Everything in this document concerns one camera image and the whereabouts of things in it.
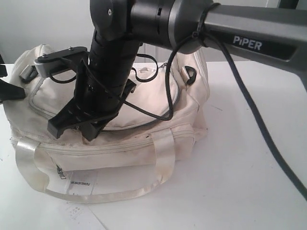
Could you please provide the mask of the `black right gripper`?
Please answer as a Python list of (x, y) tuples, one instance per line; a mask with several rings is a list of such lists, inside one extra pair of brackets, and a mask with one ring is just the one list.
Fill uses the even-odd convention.
[(48, 132), (56, 139), (69, 128), (80, 126), (82, 136), (92, 141), (115, 116), (86, 123), (91, 115), (117, 115), (127, 96), (135, 91), (130, 79), (116, 85), (103, 82), (84, 59), (78, 65), (73, 98), (47, 123)]

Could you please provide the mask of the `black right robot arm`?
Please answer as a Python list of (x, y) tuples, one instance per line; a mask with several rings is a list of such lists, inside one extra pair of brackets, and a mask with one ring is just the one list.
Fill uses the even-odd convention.
[(304, 10), (221, 5), (211, 0), (92, 0), (90, 50), (62, 50), (59, 61), (76, 73), (73, 98), (48, 121), (56, 138), (80, 127), (88, 140), (114, 119), (135, 84), (128, 76), (142, 43), (177, 53), (221, 50), (263, 133), (264, 123), (231, 55), (296, 74), (307, 82), (307, 13)]

